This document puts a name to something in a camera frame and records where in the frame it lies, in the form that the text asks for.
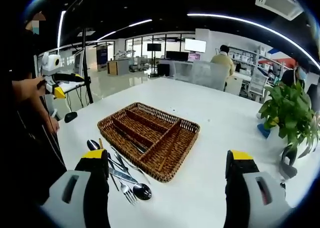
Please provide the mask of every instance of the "air conditioner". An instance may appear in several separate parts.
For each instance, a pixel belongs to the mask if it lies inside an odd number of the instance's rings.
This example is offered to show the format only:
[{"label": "air conditioner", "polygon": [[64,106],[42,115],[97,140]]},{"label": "air conditioner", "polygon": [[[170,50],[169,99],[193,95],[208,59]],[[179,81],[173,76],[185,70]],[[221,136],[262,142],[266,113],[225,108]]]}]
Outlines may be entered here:
[{"label": "air conditioner", "polygon": [[289,21],[295,19],[304,11],[296,0],[255,0],[255,4]]}]

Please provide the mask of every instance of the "person's hand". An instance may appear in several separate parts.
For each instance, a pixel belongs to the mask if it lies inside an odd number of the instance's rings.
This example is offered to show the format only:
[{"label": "person's hand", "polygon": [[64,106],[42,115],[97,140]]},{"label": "person's hand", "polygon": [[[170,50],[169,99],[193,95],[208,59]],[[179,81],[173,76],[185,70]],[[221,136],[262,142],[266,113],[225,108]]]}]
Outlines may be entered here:
[{"label": "person's hand", "polygon": [[51,134],[56,134],[58,129],[60,128],[58,121],[51,116],[48,116],[48,119],[45,121],[45,124]]},{"label": "person's hand", "polygon": [[42,76],[39,76],[34,79],[24,79],[20,81],[12,81],[12,87],[14,90],[14,93],[16,95],[16,98],[18,101],[23,101],[31,96],[33,96],[35,93],[39,93],[40,95],[44,95],[45,93],[45,87],[44,85],[38,90],[37,85],[39,82],[43,81],[44,78]]}]

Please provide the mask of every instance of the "ceiling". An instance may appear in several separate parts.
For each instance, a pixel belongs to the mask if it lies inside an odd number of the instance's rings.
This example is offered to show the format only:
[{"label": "ceiling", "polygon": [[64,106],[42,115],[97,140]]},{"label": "ceiling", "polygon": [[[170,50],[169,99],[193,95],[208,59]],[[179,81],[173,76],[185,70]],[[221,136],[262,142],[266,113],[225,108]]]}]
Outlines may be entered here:
[{"label": "ceiling", "polygon": [[[307,26],[310,22],[306,12],[289,21],[256,6],[255,0],[78,0],[73,4],[74,1],[50,0],[50,5],[43,11],[47,17],[45,24],[40,27],[40,36],[46,40],[42,46],[44,50],[56,47],[60,13],[62,10],[67,10],[61,35],[63,45],[80,42],[82,38],[77,35],[84,26],[95,30],[87,40],[96,40],[130,24],[152,19],[152,22],[118,31],[108,36],[108,39],[203,28],[247,37],[296,59],[301,56],[301,52],[295,46],[264,29],[233,20],[187,16],[187,13],[209,13],[243,18],[267,26],[295,41],[319,60],[311,27]],[[309,9],[316,8],[316,0],[307,2]]]}]

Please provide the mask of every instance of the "wicker cutlery tray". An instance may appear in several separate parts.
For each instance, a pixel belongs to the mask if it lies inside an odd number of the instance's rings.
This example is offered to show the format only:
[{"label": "wicker cutlery tray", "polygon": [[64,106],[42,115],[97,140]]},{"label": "wicker cutlery tray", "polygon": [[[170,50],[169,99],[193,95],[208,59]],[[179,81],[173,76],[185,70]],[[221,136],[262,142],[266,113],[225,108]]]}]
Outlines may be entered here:
[{"label": "wicker cutlery tray", "polygon": [[[104,118],[97,126],[124,157],[164,183],[175,176],[200,131],[196,123],[138,102]],[[146,151],[142,153],[136,145]]]}]

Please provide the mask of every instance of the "floor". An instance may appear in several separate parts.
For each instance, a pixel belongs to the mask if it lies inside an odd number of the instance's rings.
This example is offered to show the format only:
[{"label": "floor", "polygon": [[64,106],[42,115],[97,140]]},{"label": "floor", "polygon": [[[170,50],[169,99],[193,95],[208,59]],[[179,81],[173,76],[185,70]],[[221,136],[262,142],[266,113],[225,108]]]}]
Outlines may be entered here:
[{"label": "floor", "polygon": [[[93,102],[97,102],[107,96],[123,91],[133,86],[148,82],[148,74],[150,70],[129,73],[126,75],[108,75],[107,71],[97,71],[95,67],[88,70],[88,75],[91,77],[91,94]],[[88,95],[86,95],[86,87],[81,87],[72,90],[67,94],[67,99],[55,99],[53,106],[57,109],[60,118],[64,118],[70,111],[77,111],[89,103]]]}]

